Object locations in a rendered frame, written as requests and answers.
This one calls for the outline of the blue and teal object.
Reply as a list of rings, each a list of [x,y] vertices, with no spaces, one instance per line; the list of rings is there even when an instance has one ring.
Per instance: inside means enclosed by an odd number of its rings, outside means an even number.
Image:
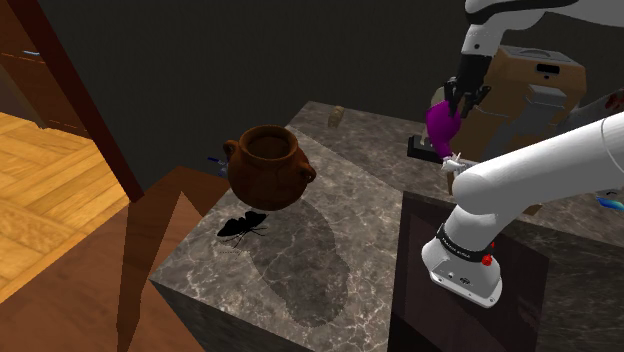
[[[596,200],[602,207],[624,211],[624,203],[618,200],[618,196],[619,193],[613,190],[597,192]]]

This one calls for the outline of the dark red wooden post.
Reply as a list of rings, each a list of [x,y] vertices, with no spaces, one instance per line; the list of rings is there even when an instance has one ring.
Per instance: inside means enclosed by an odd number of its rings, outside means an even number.
[[[129,199],[144,195],[38,0],[0,0],[0,77],[37,125],[93,140]]]

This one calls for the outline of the purple and white figure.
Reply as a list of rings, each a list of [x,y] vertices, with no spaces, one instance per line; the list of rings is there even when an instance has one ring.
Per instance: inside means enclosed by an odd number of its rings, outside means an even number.
[[[452,113],[449,103],[443,100],[427,110],[425,125],[430,144],[442,160],[441,170],[454,172],[464,167],[460,162],[461,154],[455,154],[450,146],[450,141],[461,127],[459,113]]]

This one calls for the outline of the dark robot stand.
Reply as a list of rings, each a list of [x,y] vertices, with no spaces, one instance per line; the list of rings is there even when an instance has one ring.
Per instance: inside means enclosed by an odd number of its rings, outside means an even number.
[[[502,295],[480,307],[435,284],[421,259],[452,206],[404,192],[387,352],[536,352],[549,259],[501,234]]]

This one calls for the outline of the brown clay pot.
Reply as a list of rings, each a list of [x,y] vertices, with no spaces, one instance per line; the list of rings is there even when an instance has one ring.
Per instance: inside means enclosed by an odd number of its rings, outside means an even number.
[[[223,150],[233,193],[259,210],[288,207],[316,178],[316,171],[295,135],[279,125],[253,127],[238,140],[226,141]]]

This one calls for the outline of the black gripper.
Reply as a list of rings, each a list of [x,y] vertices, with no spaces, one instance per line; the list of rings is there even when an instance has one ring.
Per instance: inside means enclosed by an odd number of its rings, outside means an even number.
[[[461,55],[456,77],[450,77],[444,83],[444,99],[448,103],[450,117],[453,117],[457,112],[458,104],[461,101],[461,92],[465,93],[460,114],[460,117],[464,119],[491,91],[490,86],[482,85],[492,59],[492,56]]]

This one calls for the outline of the black butterfly figure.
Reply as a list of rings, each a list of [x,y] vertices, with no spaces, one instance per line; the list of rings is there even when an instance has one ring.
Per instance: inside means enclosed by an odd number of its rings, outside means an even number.
[[[267,217],[267,214],[246,211],[243,217],[229,219],[217,232],[217,236],[222,237],[224,242],[237,239],[237,243],[234,245],[237,247],[248,233],[262,236],[261,230],[265,230],[265,227],[261,227],[261,224]]]

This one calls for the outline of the brown box with grey parts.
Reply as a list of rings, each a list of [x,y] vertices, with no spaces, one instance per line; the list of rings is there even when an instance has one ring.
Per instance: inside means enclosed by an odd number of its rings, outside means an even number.
[[[451,140],[475,162],[552,137],[585,95],[586,70],[560,52],[502,45],[484,84],[490,92]]]

